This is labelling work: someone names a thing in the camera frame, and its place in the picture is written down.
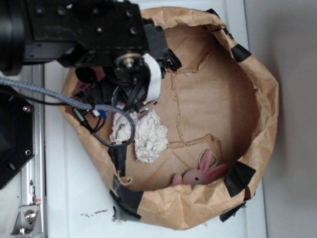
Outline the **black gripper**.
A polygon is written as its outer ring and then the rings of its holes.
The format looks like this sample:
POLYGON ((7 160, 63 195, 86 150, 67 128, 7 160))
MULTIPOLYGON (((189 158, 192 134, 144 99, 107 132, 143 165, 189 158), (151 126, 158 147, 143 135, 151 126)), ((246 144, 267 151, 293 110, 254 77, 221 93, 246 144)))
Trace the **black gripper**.
POLYGON ((177 71, 182 63, 168 47, 162 27, 144 20, 149 52, 128 53, 117 57, 113 67, 103 67, 105 76, 97 79, 92 68, 78 68, 77 78, 88 85, 75 94, 84 103, 124 106, 126 112, 142 113, 160 98, 161 80, 168 69, 177 71))

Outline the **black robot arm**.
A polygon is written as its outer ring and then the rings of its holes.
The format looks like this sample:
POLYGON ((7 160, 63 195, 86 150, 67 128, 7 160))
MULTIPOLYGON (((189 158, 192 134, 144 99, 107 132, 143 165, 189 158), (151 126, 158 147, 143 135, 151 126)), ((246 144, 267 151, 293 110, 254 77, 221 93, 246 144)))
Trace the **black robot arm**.
POLYGON ((89 84, 79 94, 84 102, 122 103, 138 113, 158 101, 167 70, 182 66, 163 28, 130 1, 1 1, 1 72, 51 61, 89 84))

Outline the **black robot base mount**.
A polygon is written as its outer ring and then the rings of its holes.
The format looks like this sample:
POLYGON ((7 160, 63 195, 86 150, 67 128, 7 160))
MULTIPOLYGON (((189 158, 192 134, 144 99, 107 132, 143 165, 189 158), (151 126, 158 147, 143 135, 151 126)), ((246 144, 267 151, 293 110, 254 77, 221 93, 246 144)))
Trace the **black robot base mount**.
POLYGON ((34 156, 34 107, 13 88, 0 88, 0 188, 34 156))

